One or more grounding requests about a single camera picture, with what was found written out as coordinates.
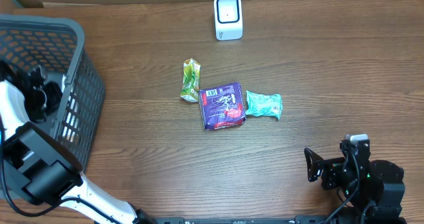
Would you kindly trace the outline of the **teal snack packet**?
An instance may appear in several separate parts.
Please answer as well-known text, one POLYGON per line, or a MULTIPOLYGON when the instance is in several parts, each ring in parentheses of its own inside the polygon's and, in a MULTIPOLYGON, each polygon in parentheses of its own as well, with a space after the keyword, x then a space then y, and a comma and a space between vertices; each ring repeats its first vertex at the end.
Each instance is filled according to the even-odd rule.
POLYGON ((283 111, 283 99, 280 94, 264 95, 247 91, 246 101, 248 104, 246 115, 275 117, 280 120, 283 111))

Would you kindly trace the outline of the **purple Carefree pad pack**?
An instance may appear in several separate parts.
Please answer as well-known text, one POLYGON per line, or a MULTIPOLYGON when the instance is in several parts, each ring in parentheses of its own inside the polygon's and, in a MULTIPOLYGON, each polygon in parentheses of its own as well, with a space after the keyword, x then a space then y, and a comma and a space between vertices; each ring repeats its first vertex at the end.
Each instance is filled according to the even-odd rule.
POLYGON ((242 88, 238 82, 201 89, 199 106, 205 130, 239 126, 246 120, 242 88))

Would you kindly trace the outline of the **green and yellow juice carton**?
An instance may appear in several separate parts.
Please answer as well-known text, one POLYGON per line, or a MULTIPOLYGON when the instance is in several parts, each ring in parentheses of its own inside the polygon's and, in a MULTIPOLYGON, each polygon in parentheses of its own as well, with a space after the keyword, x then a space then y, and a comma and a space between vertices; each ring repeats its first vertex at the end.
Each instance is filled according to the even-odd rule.
POLYGON ((199 101, 199 81, 201 64, 193 58, 183 63, 183 82, 180 97, 188 102, 199 101))

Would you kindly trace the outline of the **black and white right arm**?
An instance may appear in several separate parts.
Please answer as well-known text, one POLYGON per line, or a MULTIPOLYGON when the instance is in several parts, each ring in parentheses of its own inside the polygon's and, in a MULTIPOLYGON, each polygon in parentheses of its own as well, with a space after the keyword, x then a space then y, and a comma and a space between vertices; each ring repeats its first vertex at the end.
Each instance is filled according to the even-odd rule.
POLYGON ((343 156, 323 159, 304 148, 307 177, 322 179, 324 190, 335 189, 341 205, 320 223, 405 223, 400 216, 405 193, 404 170, 387 160, 370 161, 370 139, 347 136, 339 143, 343 156))

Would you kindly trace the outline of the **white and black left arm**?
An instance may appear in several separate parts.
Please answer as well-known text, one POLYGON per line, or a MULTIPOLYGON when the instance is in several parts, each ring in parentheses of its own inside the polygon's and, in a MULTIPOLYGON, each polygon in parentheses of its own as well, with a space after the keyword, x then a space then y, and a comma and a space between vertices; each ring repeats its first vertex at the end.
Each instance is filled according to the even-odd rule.
POLYGON ((27 217, 67 207, 95 223, 154 223, 91 182, 79 160, 38 127, 61 98, 60 84, 48 81, 41 67, 15 72, 1 62, 1 186, 7 203, 27 217))

